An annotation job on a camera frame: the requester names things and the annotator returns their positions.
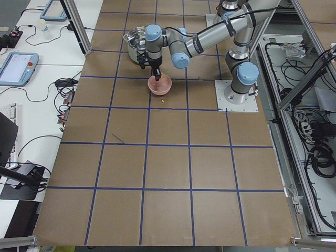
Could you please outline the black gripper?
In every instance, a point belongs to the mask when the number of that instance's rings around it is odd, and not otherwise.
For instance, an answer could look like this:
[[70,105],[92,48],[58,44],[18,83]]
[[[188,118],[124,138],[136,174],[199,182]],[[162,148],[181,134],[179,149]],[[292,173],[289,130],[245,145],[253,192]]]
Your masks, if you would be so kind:
[[162,64],[162,57],[157,59],[148,58],[149,65],[153,69],[153,75],[156,81],[159,81],[161,78],[160,65]]

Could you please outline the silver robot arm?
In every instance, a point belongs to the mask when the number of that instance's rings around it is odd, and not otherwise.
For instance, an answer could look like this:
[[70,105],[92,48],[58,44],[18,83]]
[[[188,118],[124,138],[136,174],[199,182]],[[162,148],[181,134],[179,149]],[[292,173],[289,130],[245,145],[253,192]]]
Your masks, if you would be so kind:
[[192,35],[182,28],[151,24],[145,29],[145,58],[151,67],[148,83],[170,84],[168,76],[160,71],[162,48],[167,47],[173,66],[185,69],[190,59],[209,48],[233,37],[228,56],[234,63],[244,62],[249,55],[254,28],[272,16],[279,1],[220,1],[214,23]]

